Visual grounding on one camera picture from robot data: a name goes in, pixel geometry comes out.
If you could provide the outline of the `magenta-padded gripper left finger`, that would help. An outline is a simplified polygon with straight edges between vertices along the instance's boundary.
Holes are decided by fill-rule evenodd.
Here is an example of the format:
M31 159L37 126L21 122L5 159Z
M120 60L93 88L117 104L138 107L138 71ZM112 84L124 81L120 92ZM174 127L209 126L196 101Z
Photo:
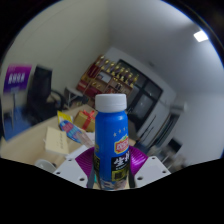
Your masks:
M78 186L92 189L95 183L94 148L81 146L70 153L54 174Z

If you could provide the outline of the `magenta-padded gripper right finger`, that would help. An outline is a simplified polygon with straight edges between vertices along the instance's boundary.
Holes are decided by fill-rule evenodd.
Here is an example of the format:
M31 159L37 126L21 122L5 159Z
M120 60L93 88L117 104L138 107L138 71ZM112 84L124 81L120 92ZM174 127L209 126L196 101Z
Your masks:
M170 171L156 156L148 157L133 146L129 147L129 151L129 186L131 188L140 188L170 175Z

